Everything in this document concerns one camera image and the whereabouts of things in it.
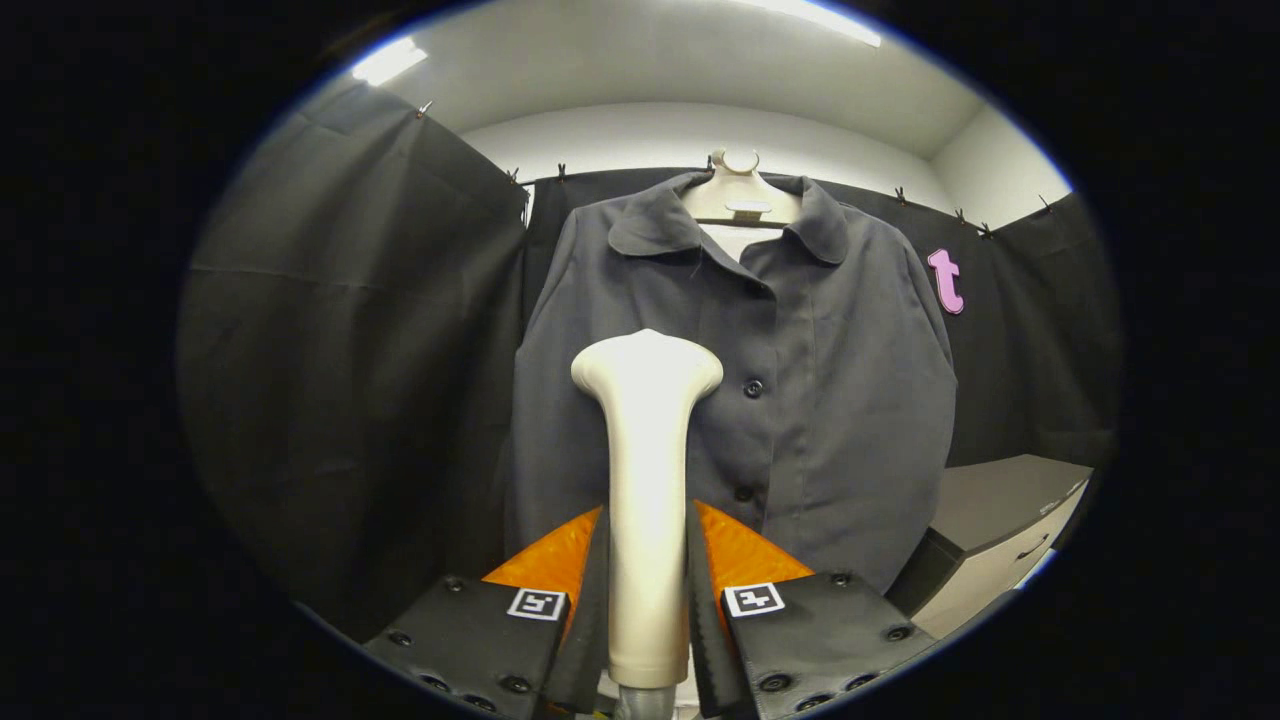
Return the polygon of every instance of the ceiling light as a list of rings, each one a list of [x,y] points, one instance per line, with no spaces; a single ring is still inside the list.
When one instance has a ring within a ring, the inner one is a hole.
[[[842,32],[852,38],[861,40],[872,47],[879,47],[879,35],[872,32],[865,26],[854,22],[844,13],[829,10],[817,3],[806,0],[733,0],[745,5],[755,5],[774,13],[782,13],[803,20],[820,24],[826,28]]]
[[[426,53],[413,45],[413,38],[404,37],[361,60],[351,76],[378,87],[425,59]]]

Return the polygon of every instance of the drawer handle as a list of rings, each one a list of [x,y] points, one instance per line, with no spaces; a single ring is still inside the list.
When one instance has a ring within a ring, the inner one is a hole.
[[[1044,544],[1044,541],[1047,541],[1047,539],[1048,539],[1048,533],[1044,533],[1044,537],[1042,537],[1041,541],[1038,543],[1036,543],[1036,547],[1039,547],[1039,546]],[[1019,552],[1018,553],[1018,559],[1021,560],[1023,557],[1027,557],[1028,555],[1036,552],[1036,547],[1033,547],[1033,548],[1030,548],[1030,550],[1028,550],[1025,552]]]

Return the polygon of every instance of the white wall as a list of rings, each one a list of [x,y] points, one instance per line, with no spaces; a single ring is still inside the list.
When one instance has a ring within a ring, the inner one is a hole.
[[[893,195],[950,213],[955,208],[929,163],[869,137],[813,120],[689,102],[598,105],[527,115],[462,135],[517,181],[623,168],[707,164],[716,147],[755,150],[759,170],[808,176]]]
[[[1053,202],[1071,192],[1052,160],[989,105],[934,156],[932,167],[965,219],[992,229],[1043,208],[1037,195]]]

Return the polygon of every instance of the white ceiling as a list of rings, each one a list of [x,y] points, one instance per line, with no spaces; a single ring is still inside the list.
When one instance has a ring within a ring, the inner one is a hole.
[[[730,0],[495,0],[412,33],[384,87],[461,135],[552,110],[710,102],[799,115],[932,159],[982,109],[892,36],[870,47]]]

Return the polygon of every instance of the white handle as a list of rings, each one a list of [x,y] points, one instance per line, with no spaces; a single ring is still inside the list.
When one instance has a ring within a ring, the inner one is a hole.
[[[644,329],[573,359],[609,436],[609,676],[667,688],[689,673],[685,443],[694,404],[724,370],[709,350]]]

